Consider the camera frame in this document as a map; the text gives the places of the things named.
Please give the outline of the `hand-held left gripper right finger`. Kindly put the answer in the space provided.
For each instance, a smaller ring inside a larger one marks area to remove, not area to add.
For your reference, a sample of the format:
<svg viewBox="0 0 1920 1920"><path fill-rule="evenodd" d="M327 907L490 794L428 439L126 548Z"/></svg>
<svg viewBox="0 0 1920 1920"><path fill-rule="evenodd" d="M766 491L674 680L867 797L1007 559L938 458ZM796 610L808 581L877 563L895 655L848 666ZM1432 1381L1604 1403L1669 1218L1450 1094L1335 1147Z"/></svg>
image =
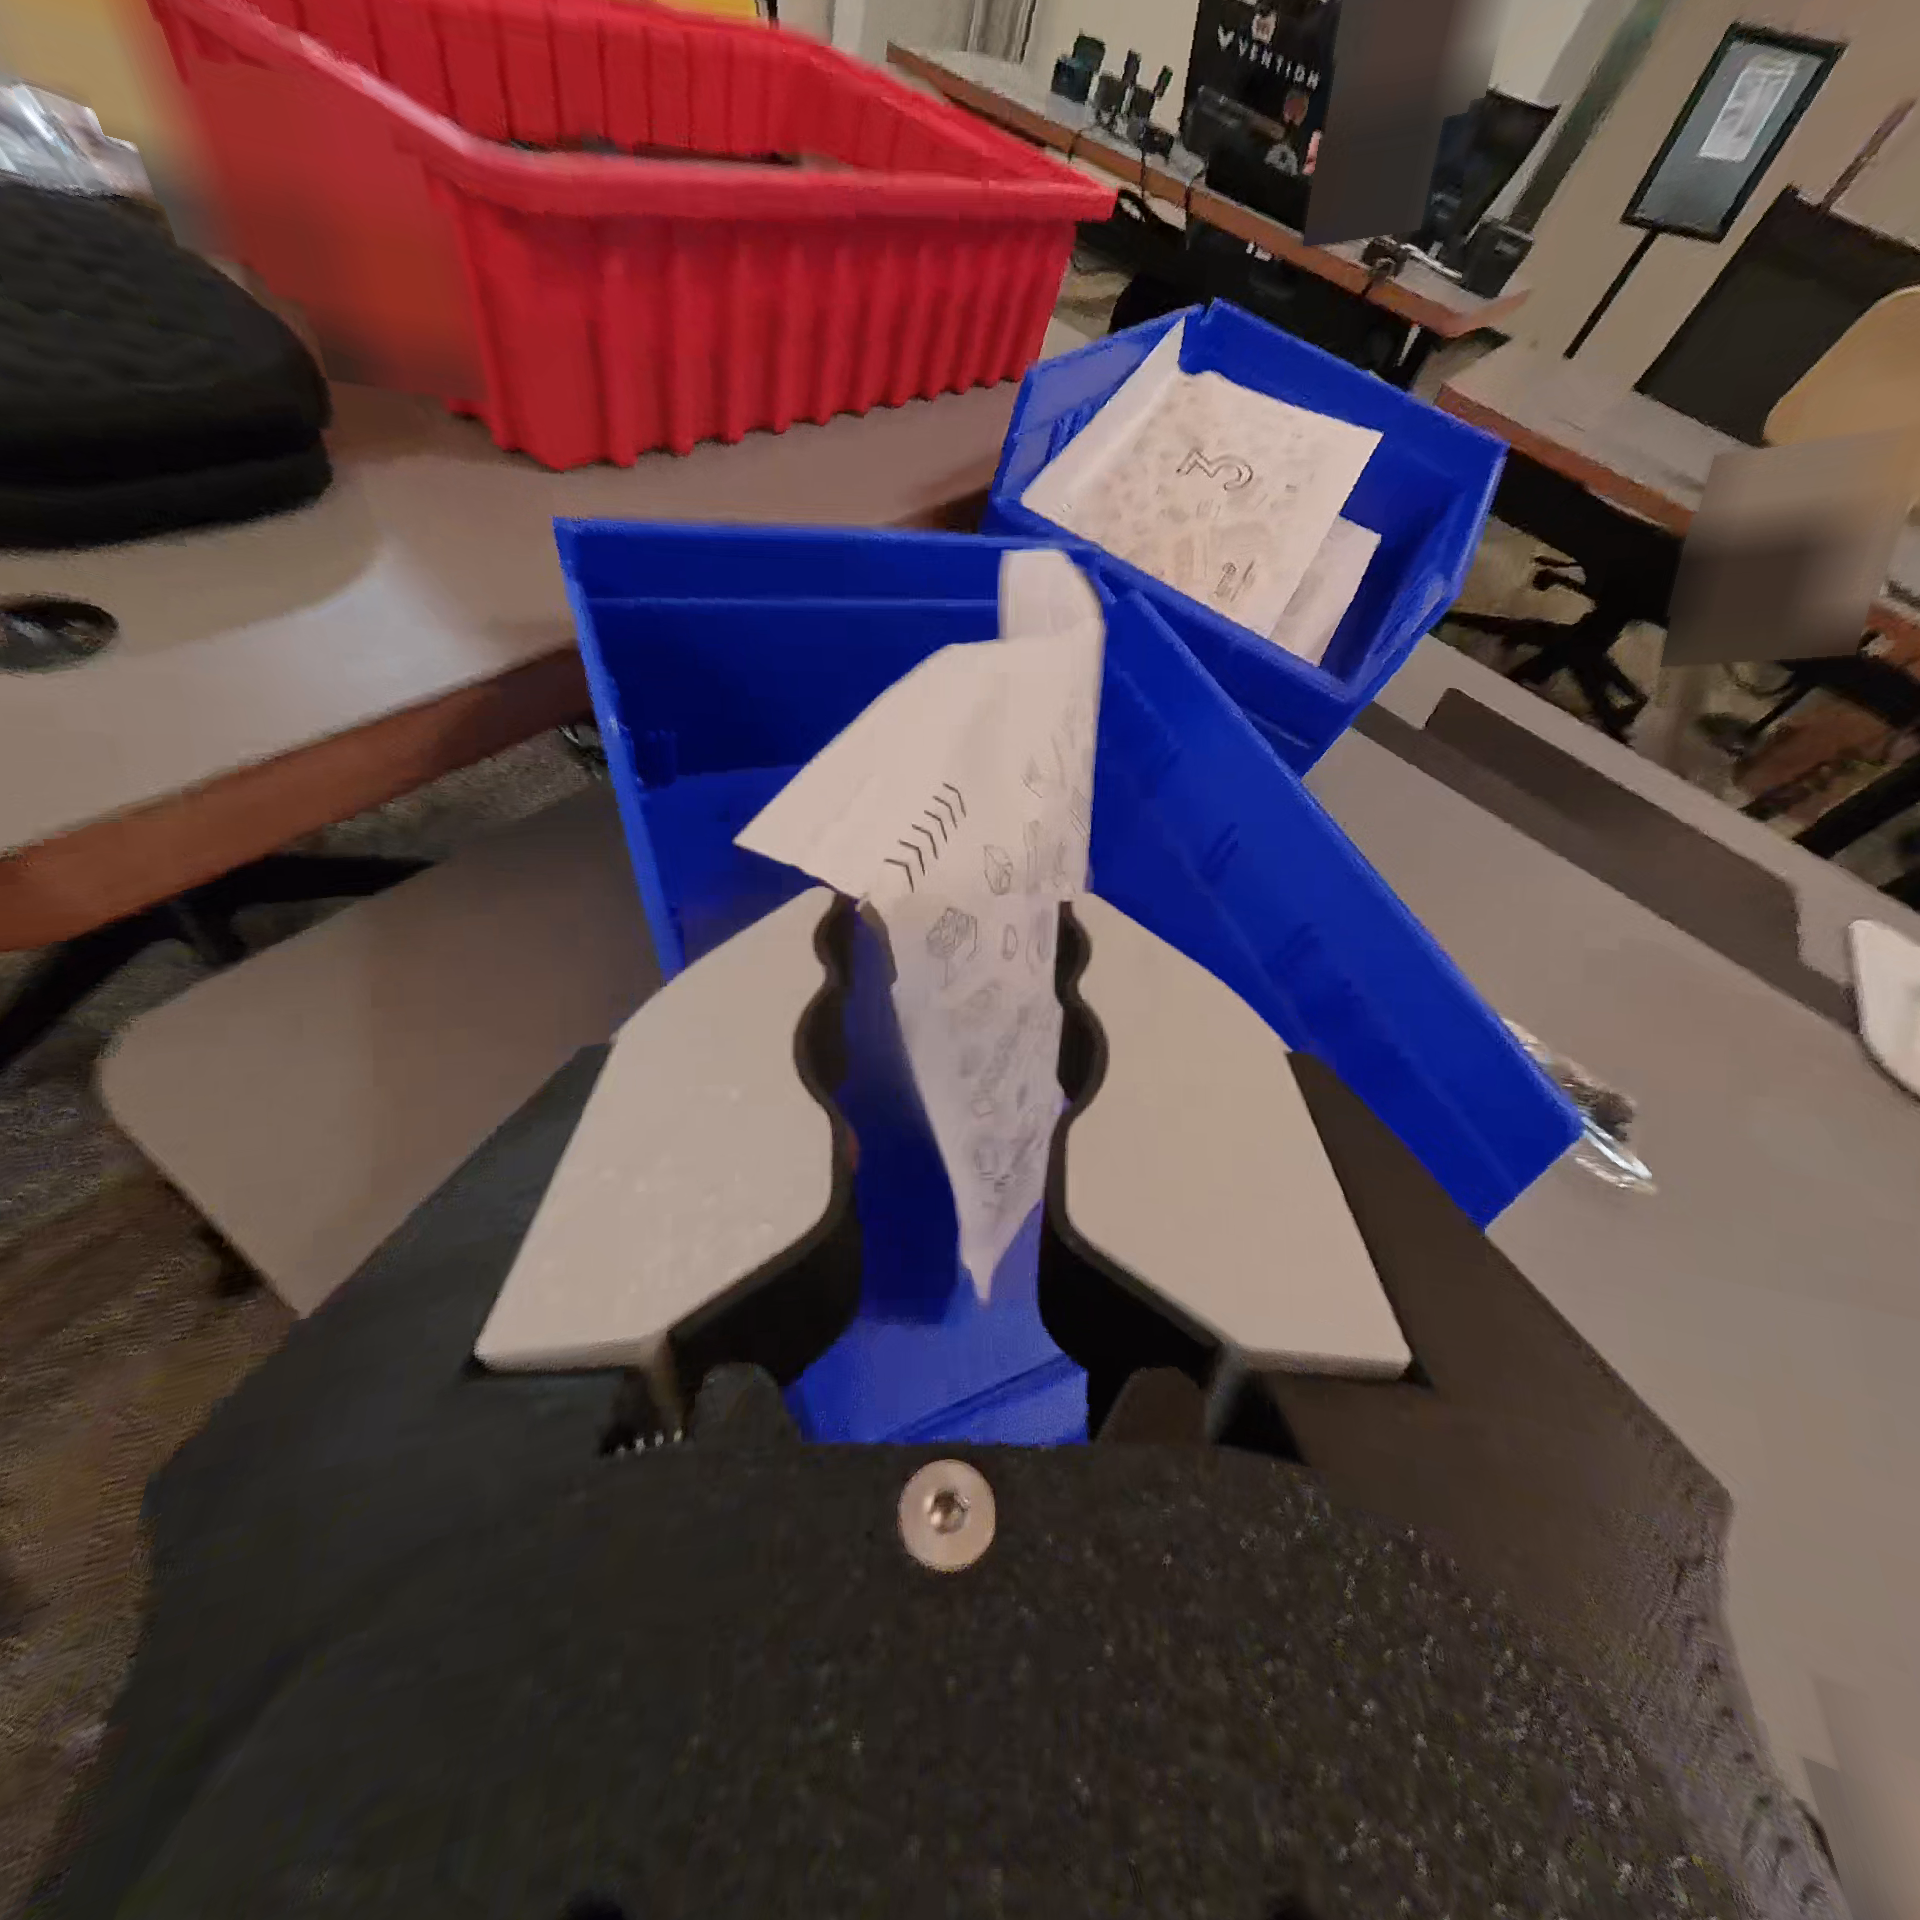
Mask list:
<svg viewBox="0 0 1920 1920"><path fill-rule="evenodd" d="M1149 1375L1202 1435L1271 1375L1400 1383L1408 1338L1279 1032L1103 900L1063 911L1059 989L1042 1326L1087 1435Z"/></svg>

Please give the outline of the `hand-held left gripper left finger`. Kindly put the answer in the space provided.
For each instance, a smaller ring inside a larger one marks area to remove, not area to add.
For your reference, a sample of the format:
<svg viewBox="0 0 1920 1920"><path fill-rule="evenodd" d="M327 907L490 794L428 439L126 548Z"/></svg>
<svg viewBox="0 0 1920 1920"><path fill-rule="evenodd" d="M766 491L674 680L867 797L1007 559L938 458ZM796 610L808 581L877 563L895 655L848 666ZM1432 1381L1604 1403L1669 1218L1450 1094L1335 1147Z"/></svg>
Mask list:
<svg viewBox="0 0 1920 1920"><path fill-rule="evenodd" d="M794 1386L860 1299L846 1077L852 903L812 887L614 1032L474 1344L496 1375L709 1372Z"/></svg>

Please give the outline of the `short blue storage bin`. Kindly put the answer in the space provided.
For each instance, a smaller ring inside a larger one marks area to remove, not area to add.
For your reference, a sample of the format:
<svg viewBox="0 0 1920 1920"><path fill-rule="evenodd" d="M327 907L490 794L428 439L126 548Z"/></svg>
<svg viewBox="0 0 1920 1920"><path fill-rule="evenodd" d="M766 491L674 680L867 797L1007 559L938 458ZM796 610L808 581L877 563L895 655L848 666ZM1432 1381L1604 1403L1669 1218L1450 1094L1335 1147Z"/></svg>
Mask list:
<svg viewBox="0 0 1920 1920"><path fill-rule="evenodd" d="M997 636L1011 536L560 519L591 716L664 976L794 899L736 846L888 685ZM1139 592L1100 584L1109 667L1092 888L1219 976L1363 1098L1487 1228L1576 1139L1567 1098ZM1087 1431L1085 1375L1042 1330L1037 1224L973 1295L879 947L854 935L851 1061L861 1299L788 1388L828 1442L1042 1442Z"/></svg>

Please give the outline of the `small clear plastic parts bag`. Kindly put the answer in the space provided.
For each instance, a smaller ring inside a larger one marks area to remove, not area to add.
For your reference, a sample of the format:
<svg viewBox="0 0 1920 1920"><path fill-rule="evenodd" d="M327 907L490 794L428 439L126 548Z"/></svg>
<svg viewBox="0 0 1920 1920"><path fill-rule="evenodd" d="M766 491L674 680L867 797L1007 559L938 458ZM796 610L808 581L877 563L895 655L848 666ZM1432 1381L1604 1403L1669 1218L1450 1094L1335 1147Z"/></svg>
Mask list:
<svg viewBox="0 0 1920 1920"><path fill-rule="evenodd" d="M1581 1063L1538 1040L1522 1024L1504 1020L1504 1027L1573 1103L1580 1117L1580 1136L1571 1149L1573 1163L1595 1182L1622 1192L1656 1192L1656 1182L1635 1144L1639 1103Z"/></svg>

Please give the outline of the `wooden top office table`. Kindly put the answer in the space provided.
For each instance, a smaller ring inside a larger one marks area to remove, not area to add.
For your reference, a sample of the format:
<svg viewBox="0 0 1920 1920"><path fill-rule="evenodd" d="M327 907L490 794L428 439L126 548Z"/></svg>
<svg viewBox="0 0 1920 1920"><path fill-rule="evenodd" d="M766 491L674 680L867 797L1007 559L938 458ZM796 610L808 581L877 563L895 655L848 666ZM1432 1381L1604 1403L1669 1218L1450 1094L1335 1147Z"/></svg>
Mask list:
<svg viewBox="0 0 1920 1920"><path fill-rule="evenodd" d="M1440 342L1476 332L1508 332L1530 291L1512 279L1499 294L1471 294L1423 256L1406 254L1388 271L1363 261L1363 245L1311 247L1258 208L1214 191L1184 151L1164 159L1143 155L1118 132L1100 127L1087 108L1045 91L1026 68L973 53L933 53L888 40L884 60L899 72L933 87L951 104L984 119L1068 162L1098 168L1143 202L1176 208L1204 227L1302 270L1347 294L1383 309Z"/></svg>
<svg viewBox="0 0 1920 1920"><path fill-rule="evenodd" d="M1781 533L1791 508L1838 535L1839 510L1886 516L1896 495L1916 495L1914 429L1750 447L1518 342L1450 374L1436 405L1676 543L1699 512L1712 540Z"/></svg>

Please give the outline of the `red storage bin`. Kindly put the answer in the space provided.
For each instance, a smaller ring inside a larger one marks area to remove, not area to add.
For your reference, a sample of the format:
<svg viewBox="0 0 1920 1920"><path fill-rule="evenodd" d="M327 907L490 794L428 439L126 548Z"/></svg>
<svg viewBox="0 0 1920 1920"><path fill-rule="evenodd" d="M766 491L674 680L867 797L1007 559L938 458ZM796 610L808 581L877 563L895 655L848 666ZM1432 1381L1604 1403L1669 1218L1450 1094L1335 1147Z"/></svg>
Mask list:
<svg viewBox="0 0 1920 1920"><path fill-rule="evenodd" d="M552 470L1020 378L1110 183L671 7L150 5L223 251Z"/></svg>

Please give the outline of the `black quilted cushion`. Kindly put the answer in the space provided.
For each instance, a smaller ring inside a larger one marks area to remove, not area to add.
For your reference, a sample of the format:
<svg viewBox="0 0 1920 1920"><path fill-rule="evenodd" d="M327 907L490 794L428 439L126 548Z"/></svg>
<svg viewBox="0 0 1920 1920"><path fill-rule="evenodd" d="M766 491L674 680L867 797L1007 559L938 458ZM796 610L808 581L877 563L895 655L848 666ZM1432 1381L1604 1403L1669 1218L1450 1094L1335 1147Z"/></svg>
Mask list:
<svg viewBox="0 0 1920 1920"><path fill-rule="evenodd" d="M149 212L2 190L2 546L58 554L296 512L332 484L294 328Z"/></svg>

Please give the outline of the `beige chair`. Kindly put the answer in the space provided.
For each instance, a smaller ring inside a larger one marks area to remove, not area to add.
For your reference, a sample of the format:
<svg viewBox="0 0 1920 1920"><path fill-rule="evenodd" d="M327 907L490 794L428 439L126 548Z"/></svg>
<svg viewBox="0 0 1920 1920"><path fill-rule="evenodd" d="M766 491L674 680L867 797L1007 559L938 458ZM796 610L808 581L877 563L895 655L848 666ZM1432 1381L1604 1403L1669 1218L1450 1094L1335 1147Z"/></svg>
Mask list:
<svg viewBox="0 0 1920 1920"><path fill-rule="evenodd" d="M1762 424L1767 447L1918 428L1918 285L1874 302Z"/></svg>

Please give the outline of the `black banner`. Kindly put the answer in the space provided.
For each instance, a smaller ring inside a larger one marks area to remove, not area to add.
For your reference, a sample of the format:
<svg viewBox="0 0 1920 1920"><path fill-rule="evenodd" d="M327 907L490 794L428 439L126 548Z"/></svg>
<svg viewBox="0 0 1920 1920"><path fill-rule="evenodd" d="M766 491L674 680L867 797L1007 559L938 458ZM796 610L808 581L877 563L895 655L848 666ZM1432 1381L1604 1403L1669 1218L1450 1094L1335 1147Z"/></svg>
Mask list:
<svg viewBox="0 0 1920 1920"><path fill-rule="evenodd" d="M1199 2L1182 136L1219 197L1300 230L1328 110L1340 2Z"/></svg>

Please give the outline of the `framed sign on stand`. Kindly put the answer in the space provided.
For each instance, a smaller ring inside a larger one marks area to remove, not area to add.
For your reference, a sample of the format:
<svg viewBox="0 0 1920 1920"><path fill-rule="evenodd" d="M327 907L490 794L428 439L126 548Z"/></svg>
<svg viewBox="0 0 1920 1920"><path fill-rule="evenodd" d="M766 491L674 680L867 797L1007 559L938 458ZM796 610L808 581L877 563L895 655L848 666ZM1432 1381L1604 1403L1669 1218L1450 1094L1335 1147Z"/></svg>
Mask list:
<svg viewBox="0 0 1920 1920"><path fill-rule="evenodd" d="M1575 359L1661 238L1719 247L1844 55L1842 38L1738 20L1719 38L1635 187L1620 227L1639 236L1564 357Z"/></svg>

